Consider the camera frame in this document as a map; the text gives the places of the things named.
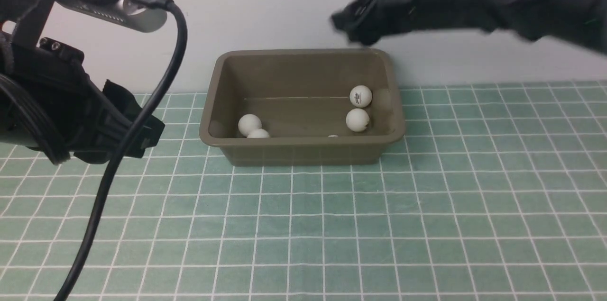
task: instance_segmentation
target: plastic bin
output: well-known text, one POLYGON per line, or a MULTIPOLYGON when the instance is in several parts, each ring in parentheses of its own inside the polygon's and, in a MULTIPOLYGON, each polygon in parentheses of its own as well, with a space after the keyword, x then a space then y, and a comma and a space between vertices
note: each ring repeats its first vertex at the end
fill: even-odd
POLYGON ((372 164, 405 133, 403 107, 388 55, 371 49, 233 51, 219 57, 200 139, 236 166, 372 164), (362 133, 345 124, 356 85, 373 91, 362 133), (271 138, 238 131, 260 117, 271 138))

